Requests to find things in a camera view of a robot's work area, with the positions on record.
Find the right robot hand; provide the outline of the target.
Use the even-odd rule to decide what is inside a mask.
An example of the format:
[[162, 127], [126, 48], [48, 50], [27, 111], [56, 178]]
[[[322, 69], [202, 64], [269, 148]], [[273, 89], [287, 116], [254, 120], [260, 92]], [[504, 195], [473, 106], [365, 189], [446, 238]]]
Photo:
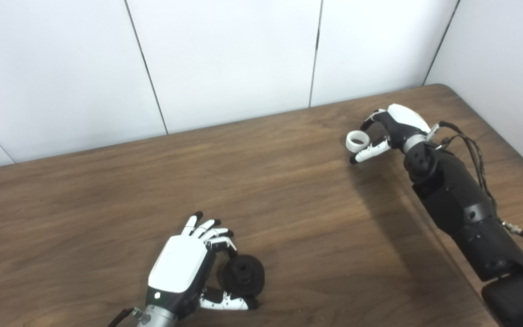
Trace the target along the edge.
[[[373, 124], [381, 124], [386, 135], [372, 140], [367, 130]], [[390, 149], [407, 153], [415, 145], [429, 141], [432, 129], [415, 111], [399, 104], [378, 109], [359, 127], [346, 136], [346, 147], [351, 151], [349, 161], [355, 165], [383, 154]]]

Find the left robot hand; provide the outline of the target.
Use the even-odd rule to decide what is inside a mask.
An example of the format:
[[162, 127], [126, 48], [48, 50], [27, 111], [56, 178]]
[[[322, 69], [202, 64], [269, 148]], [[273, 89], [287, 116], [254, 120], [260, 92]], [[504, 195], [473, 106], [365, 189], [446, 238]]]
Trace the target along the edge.
[[202, 222], [202, 218], [203, 213], [197, 211], [180, 234], [167, 240], [148, 277], [147, 311], [171, 322], [192, 315], [199, 307], [241, 311], [259, 306], [257, 300], [235, 296], [228, 290], [221, 292], [218, 302], [211, 299], [217, 292], [207, 290], [206, 281], [217, 254], [225, 252], [232, 259], [238, 256], [238, 250], [231, 230], [222, 228], [218, 219]]

